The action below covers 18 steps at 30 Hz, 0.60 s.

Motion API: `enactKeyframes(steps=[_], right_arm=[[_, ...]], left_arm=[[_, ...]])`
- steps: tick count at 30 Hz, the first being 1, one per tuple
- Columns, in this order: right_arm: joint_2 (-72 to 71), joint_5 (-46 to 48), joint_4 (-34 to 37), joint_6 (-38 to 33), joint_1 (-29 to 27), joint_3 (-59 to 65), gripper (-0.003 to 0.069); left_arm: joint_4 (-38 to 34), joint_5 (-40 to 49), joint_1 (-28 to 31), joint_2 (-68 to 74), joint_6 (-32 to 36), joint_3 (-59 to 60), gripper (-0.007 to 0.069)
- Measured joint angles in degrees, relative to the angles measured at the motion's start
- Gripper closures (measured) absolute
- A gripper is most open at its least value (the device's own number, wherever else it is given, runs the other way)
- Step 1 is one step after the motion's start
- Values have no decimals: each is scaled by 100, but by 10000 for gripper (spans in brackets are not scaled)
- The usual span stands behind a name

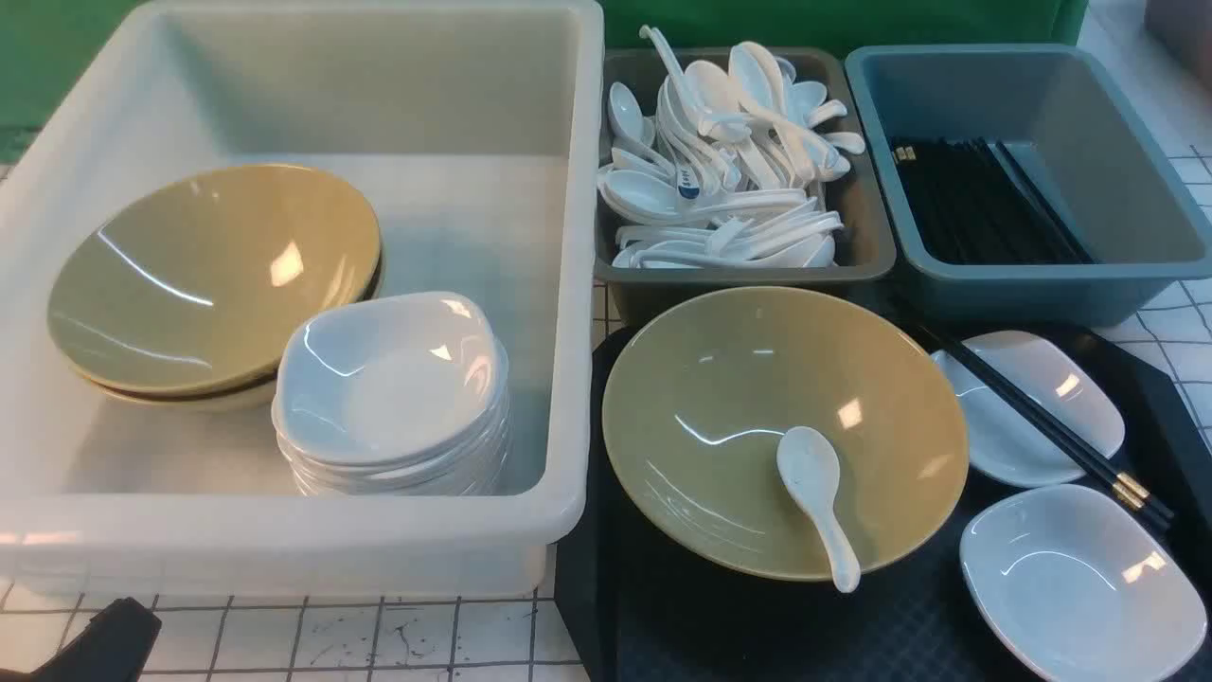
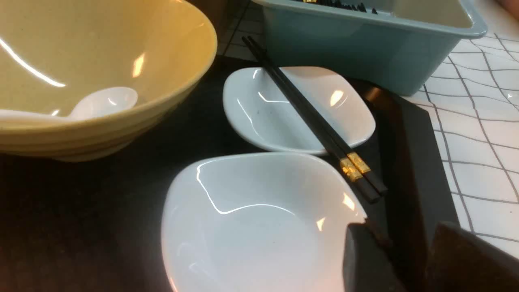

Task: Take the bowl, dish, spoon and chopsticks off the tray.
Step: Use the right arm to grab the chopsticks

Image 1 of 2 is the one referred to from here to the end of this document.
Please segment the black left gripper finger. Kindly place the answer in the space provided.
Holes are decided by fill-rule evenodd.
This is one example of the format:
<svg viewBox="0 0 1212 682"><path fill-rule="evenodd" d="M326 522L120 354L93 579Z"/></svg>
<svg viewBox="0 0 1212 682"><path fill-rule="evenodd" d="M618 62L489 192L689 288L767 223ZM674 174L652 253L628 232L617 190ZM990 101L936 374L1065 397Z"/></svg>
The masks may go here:
<svg viewBox="0 0 1212 682"><path fill-rule="evenodd" d="M137 681L162 621L133 597L112 601L74 640L30 674L1 670L2 681Z"/></svg>

